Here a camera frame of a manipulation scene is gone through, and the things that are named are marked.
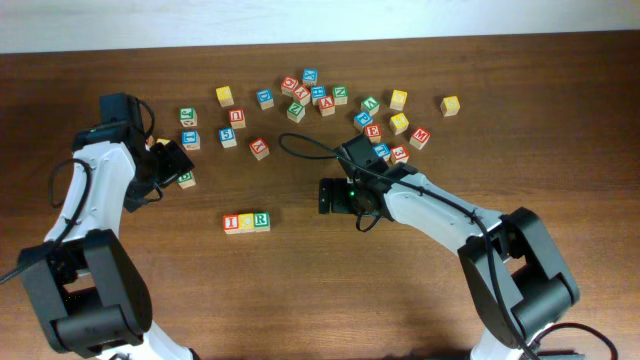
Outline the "red I block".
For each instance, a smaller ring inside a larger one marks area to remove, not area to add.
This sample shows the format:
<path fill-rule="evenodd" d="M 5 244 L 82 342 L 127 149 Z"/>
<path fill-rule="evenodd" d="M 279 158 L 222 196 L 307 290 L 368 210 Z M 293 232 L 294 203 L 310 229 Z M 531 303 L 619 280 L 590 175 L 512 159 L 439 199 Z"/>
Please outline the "red I block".
<path fill-rule="evenodd" d="M 228 235 L 240 232 L 239 217 L 237 214 L 223 216 L 223 230 Z"/>

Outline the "green R block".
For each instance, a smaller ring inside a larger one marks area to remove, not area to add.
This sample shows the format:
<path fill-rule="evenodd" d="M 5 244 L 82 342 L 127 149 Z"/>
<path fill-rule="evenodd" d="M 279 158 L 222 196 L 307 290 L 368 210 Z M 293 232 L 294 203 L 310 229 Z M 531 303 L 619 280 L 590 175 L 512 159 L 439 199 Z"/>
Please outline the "green R block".
<path fill-rule="evenodd" d="M 268 212 L 254 213 L 254 231 L 268 232 L 271 230 L 271 220 Z"/>

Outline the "yellow C block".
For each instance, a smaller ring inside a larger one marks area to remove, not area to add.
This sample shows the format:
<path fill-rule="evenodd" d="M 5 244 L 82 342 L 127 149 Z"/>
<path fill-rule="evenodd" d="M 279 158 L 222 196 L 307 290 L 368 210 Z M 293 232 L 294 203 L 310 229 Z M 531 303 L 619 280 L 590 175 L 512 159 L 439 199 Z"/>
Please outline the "yellow C block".
<path fill-rule="evenodd" d="M 255 231 L 255 222 L 253 213 L 244 213 L 238 215 L 239 231 L 241 233 L 249 233 Z"/>

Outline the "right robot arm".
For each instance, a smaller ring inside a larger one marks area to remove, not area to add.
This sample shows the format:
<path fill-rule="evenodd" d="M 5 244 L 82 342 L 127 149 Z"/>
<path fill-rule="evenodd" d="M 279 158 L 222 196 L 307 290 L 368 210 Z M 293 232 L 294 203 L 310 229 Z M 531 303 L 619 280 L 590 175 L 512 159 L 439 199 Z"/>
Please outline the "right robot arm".
<path fill-rule="evenodd" d="M 319 184 L 319 211 L 387 219 L 412 227 L 460 263 L 485 330 L 472 359 L 534 359 L 534 345 L 556 329 L 580 290 L 541 219 L 472 205 L 407 164 L 347 165 Z"/>

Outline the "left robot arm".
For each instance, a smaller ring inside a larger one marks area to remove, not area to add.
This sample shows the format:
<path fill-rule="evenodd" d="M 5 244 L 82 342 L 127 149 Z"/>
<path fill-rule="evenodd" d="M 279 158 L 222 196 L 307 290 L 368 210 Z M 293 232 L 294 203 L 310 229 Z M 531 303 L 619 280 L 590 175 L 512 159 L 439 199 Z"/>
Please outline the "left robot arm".
<path fill-rule="evenodd" d="M 73 177 L 42 244 L 23 249 L 20 279 L 50 347 L 99 359 L 194 359 L 153 320 L 149 290 L 119 241 L 123 211 L 193 164 L 173 141 L 146 145 L 124 123 L 78 133 Z"/>

